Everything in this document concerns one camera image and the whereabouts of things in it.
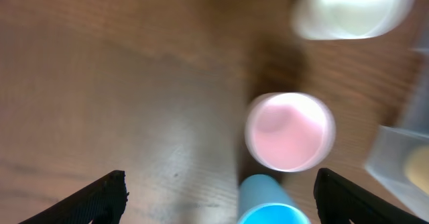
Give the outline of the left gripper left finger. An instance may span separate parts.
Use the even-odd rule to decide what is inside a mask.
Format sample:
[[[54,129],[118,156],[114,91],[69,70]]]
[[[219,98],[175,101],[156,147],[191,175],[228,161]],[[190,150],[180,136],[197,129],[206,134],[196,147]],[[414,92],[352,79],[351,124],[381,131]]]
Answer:
[[[20,224],[119,224],[128,196],[125,172],[114,170]]]

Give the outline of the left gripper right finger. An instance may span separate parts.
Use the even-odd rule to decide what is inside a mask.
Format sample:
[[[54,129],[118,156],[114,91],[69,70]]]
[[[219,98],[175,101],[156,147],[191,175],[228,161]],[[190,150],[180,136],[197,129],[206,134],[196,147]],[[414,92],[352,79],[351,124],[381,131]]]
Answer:
[[[318,170],[313,194],[322,224],[428,224],[328,168]]]

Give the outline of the light blue cup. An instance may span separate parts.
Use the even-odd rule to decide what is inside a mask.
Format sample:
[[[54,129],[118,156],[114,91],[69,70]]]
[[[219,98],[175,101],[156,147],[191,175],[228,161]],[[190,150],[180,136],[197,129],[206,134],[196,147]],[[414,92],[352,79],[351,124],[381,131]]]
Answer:
[[[272,177],[256,174],[239,187],[238,224],[310,224],[309,218]]]

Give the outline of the pink cup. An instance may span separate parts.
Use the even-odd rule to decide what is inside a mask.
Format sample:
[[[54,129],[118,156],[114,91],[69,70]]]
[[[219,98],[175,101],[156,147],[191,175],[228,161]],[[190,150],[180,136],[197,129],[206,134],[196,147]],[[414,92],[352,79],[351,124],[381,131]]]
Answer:
[[[301,172],[331,151],[336,123],[331,110],[305,93],[267,93],[254,99],[245,123],[245,144],[263,166]]]

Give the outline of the pale green cup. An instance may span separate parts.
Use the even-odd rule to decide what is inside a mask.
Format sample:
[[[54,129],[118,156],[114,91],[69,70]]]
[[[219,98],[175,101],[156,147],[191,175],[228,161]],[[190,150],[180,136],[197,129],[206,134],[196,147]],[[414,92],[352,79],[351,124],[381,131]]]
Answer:
[[[360,40],[397,27],[414,0],[296,0],[292,29],[307,40]]]

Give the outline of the yellow cup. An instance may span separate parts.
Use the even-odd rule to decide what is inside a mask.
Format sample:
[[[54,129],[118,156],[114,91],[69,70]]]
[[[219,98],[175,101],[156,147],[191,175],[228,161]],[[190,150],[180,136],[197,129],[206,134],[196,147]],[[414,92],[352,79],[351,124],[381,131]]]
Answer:
[[[416,148],[408,156],[404,167],[404,172],[408,180],[426,194],[429,193],[428,156],[428,146]]]

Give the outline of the clear plastic storage container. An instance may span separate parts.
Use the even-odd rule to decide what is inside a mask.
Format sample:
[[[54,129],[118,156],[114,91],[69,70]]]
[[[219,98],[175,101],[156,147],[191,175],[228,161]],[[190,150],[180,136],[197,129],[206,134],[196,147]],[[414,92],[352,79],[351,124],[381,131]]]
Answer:
[[[428,220],[428,194],[405,175],[408,156],[428,146],[428,26],[422,30],[415,51],[424,58],[422,72],[397,127],[381,126],[365,169],[417,217]]]

